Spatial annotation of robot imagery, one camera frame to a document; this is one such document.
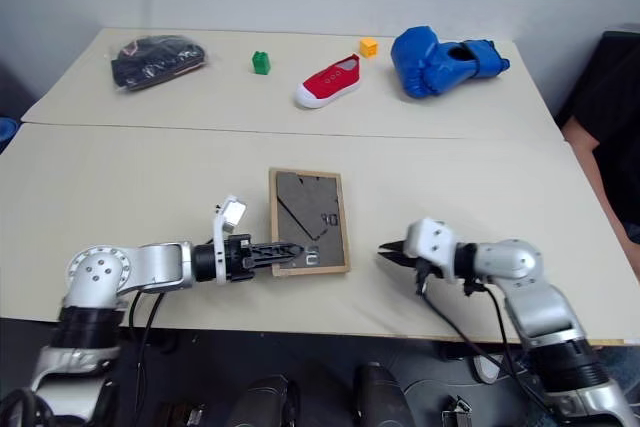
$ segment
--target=green block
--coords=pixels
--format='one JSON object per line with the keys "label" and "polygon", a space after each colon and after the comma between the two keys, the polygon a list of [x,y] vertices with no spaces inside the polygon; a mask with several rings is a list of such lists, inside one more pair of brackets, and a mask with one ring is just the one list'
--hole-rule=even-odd
{"label": "green block", "polygon": [[266,52],[256,51],[256,53],[253,54],[253,58],[251,60],[253,61],[253,69],[255,70],[256,74],[267,75],[271,70],[269,56]]}

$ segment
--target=black cable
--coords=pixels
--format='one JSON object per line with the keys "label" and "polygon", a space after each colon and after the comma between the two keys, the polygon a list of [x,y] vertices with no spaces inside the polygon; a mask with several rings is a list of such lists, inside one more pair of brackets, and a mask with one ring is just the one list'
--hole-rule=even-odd
{"label": "black cable", "polygon": [[[498,362],[496,359],[491,357],[482,348],[480,348],[475,342],[473,342],[471,339],[469,339],[469,337],[467,337],[465,335],[465,333],[462,332],[462,330],[460,330],[460,328],[449,317],[447,317],[447,315],[444,312],[442,312],[438,307],[436,307],[436,305],[433,302],[431,302],[431,300],[429,300],[429,298],[427,297],[426,284],[422,287],[420,297],[422,297],[424,302],[431,308],[431,310],[433,310],[442,320],[444,320],[453,330],[456,331],[456,333],[462,338],[464,343],[467,344],[467,346],[469,348],[471,348],[471,350],[473,350],[477,355],[480,355],[480,356],[484,357],[485,359],[487,359],[489,362],[494,364],[499,369],[503,368],[502,363]],[[499,321],[500,321],[501,328],[502,328],[501,330],[504,332],[504,324],[502,323],[502,316],[499,316]],[[516,371],[514,369],[512,369],[510,366],[508,367],[507,374],[519,386],[523,385],[523,384],[520,383],[520,379],[518,378],[518,376],[516,374]],[[550,416],[553,416],[553,412],[551,412],[551,410],[535,394],[533,394],[533,392],[530,392],[530,391],[528,391],[526,389],[524,390],[524,392],[527,395],[527,397],[529,399],[531,399],[533,402],[535,402],[535,404],[538,407],[540,407],[546,414],[548,414]]]}
{"label": "black cable", "polygon": [[[495,294],[491,292],[491,290],[484,287],[483,291],[489,294],[493,302],[493,307],[496,310],[496,316],[498,317],[498,324],[500,326],[500,335],[502,337],[502,346],[504,348],[504,355],[507,358],[507,364],[509,365],[509,370],[515,373],[516,368],[514,366],[513,356],[511,355],[511,347],[509,347],[509,342],[507,342],[507,333],[505,332],[505,329],[504,329],[504,322],[502,320],[502,313],[500,312],[500,306],[498,305],[498,300],[496,299]],[[517,375],[512,375],[510,377],[512,377],[516,381],[516,383],[518,384],[518,387],[520,387],[520,390],[522,390],[523,394],[525,394],[527,397],[533,400],[535,404],[539,408],[541,408],[544,412],[549,413],[551,415],[550,410],[544,404],[544,401],[538,396],[536,392],[534,392],[528,386],[523,384],[522,379],[520,379],[520,377],[518,377]]]}
{"label": "black cable", "polygon": [[[140,341],[140,346],[138,348],[138,362],[136,364],[136,395],[135,395],[135,408],[133,412],[133,418],[131,420],[131,426],[135,427],[140,420],[140,415],[142,413],[142,409],[144,407],[144,401],[147,393],[147,372],[145,367],[145,359],[144,354],[147,347],[147,340],[149,338],[149,332],[151,331],[151,325],[153,324],[153,320],[156,317],[156,313],[158,312],[158,308],[160,307],[160,303],[162,299],[164,299],[165,293],[162,292],[156,297],[155,302],[153,303],[153,307],[151,308],[151,313],[149,314],[149,318],[147,319],[147,325],[144,328],[144,333],[142,334],[142,340]],[[133,319],[133,315],[131,311],[133,310],[134,305],[131,305],[131,310],[129,311],[129,318]]]}
{"label": "black cable", "polygon": [[0,426],[14,425],[12,413],[20,406],[20,425],[22,427],[56,427],[56,419],[51,407],[32,390],[23,388],[10,392],[0,402]]}
{"label": "black cable", "polygon": [[136,307],[138,306],[138,301],[142,297],[142,291],[139,290],[136,292],[136,296],[133,298],[133,302],[131,302],[131,308],[129,309],[129,335],[131,335],[131,340],[135,342],[136,340],[136,329],[133,323],[136,315]]}

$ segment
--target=black shirt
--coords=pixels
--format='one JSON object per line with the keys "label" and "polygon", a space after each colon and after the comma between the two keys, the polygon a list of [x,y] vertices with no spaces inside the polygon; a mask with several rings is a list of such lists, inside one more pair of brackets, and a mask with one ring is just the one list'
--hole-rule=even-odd
{"label": "black shirt", "polygon": [[640,35],[606,32],[558,116],[595,137],[607,198],[618,218],[640,225]]}

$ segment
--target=human arm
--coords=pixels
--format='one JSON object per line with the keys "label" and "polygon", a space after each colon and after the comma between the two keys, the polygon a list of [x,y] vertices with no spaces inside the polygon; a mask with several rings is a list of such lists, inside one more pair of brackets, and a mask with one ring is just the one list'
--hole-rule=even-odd
{"label": "human arm", "polygon": [[582,167],[591,188],[593,189],[602,209],[604,210],[611,227],[613,228],[624,253],[629,259],[629,263],[636,274],[636,277],[640,280],[640,244],[632,242],[618,219],[618,216],[614,212],[607,194],[604,190],[604,183],[602,182],[602,175],[600,169],[593,155],[600,142],[593,137],[575,117],[571,117],[565,126],[562,128],[562,134],[564,138],[569,142],[573,152]]}

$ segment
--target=white shoe sole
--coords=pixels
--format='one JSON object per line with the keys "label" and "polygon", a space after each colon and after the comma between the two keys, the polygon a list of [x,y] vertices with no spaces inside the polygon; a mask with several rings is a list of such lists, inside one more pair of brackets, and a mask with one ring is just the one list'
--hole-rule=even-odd
{"label": "white shoe sole", "polygon": [[351,84],[348,87],[345,87],[342,90],[339,90],[335,94],[326,99],[318,99],[315,95],[313,95],[309,90],[304,86],[304,84],[298,85],[296,89],[296,101],[306,107],[307,109],[319,109],[320,107],[324,107],[329,102],[333,102],[338,97],[342,97],[344,94],[348,94],[349,92],[353,92],[358,87],[360,87],[360,79],[354,84]]}

